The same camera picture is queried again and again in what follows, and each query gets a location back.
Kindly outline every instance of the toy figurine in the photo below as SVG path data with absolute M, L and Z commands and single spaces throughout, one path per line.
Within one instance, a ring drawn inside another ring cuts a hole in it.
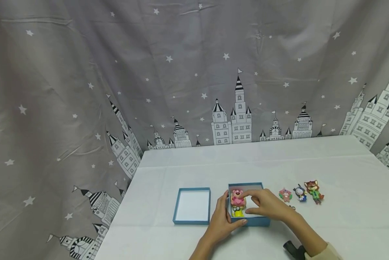
M 244 217 L 242 210 L 245 208 L 247 202 L 245 198 L 239 199 L 239 195 L 242 194 L 242 190 L 233 190 L 231 194 L 231 206 L 233 217 Z
M 299 202 L 307 201 L 307 191 L 302 186 L 300 186 L 300 184 L 298 184 L 298 187 L 294 188 L 293 191 L 296 192 L 296 195 L 299 197 Z
M 319 186 L 317 184 L 317 180 L 305 182 L 304 186 L 306 187 L 307 192 L 310 195 L 312 195 L 313 200 L 315 201 L 316 205 L 322 205 L 321 200 L 323 200 L 324 195 L 320 194 L 320 192 L 319 192 Z
M 281 191 L 278 192 L 278 195 L 284 202 L 290 202 L 293 195 L 290 191 L 286 190 L 286 188 L 283 188 Z

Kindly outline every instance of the white table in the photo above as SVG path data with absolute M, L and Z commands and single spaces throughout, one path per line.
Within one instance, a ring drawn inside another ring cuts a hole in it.
M 178 189 L 210 187 L 211 212 L 228 183 L 278 193 L 317 179 L 323 205 L 291 205 L 345 259 L 389 259 L 389 171 L 352 136 L 146 151 L 96 260 L 188 259 L 206 226 L 172 222 Z M 284 224 L 244 227 L 214 260 L 290 259 Z

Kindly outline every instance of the pink figurine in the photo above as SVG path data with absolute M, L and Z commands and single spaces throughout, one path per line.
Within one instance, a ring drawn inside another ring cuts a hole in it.
M 281 191 L 278 192 L 278 195 L 284 202 L 290 202 L 291 198 L 293 197 L 293 194 L 291 194 L 290 191 L 286 190 L 286 188 L 283 188 Z

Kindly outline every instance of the open blue box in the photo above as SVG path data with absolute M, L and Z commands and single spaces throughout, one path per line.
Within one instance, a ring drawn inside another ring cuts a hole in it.
M 254 208 L 257 207 L 255 203 L 252 201 L 251 197 L 245 197 L 246 200 L 246 207 L 244 207 L 242 210 L 242 214 L 244 217 L 235 217 L 235 211 L 233 210 L 233 207 L 231 206 L 231 195 L 234 190 L 259 190 L 259 189 L 264 189 L 263 185 L 261 182 L 255 182 L 255 183 L 234 183 L 234 184 L 229 184 L 228 185 L 228 191 L 229 191 L 229 200 L 228 200 L 228 212 L 231 216 L 231 221 L 232 223 L 235 221 L 238 221 L 240 219 L 247 219 L 248 222 L 246 226 L 250 227 L 268 227 L 270 226 L 270 219 L 268 217 L 263 217 L 261 215 L 255 215 L 255 214 L 246 214 L 245 210 L 247 208 Z
M 208 225 L 210 188 L 180 188 L 173 222 L 180 225 Z

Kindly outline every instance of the finger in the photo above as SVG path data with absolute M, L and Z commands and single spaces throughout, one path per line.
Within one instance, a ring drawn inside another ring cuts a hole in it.
M 248 221 L 246 219 L 240 219 L 230 224 L 231 231 L 244 226 Z

